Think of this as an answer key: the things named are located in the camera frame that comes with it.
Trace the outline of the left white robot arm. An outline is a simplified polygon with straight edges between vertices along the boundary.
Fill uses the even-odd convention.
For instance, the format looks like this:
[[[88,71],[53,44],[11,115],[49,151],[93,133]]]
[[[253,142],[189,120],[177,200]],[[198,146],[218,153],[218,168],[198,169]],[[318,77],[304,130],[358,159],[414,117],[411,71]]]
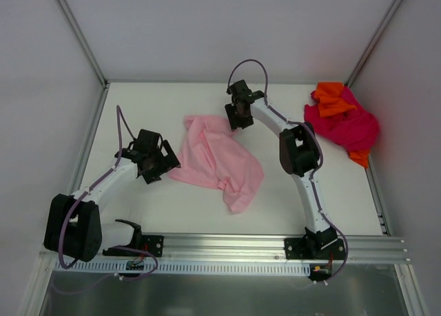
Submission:
[[[101,212],[131,182],[138,178],[146,184],[157,182],[181,164],[167,140],[145,129],[114,157],[115,163],[89,187],[52,199],[43,239],[45,249],[83,262],[99,253],[134,256],[148,249],[139,224],[122,219],[102,224]]]

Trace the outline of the pink t-shirt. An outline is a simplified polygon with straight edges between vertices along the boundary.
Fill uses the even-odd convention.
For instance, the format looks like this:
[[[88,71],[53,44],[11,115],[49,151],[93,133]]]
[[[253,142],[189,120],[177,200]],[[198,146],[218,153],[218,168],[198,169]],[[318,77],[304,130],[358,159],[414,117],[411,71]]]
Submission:
[[[186,135],[177,158],[181,164],[168,173],[179,182],[223,192],[232,213],[242,213],[256,197],[264,180],[259,161],[234,139],[222,116],[184,117]]]

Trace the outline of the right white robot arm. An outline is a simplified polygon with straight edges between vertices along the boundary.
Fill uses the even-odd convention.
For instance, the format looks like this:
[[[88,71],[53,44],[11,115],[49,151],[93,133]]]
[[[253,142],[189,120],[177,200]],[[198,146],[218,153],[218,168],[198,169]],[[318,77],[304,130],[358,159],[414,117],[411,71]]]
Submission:
[[[231,129],[244,129],[259,120],[278,137],[280,165],[296,184],[303,205],[305,234],[285,246],[287,258],[326,260],[337,246],[338,234],[327,217],[315,173],[322,165],[322,152],[309,123],[285,118],[267,101],[264,92],[253,92],[244,80],[227,86],[231,103],[225,106]]]

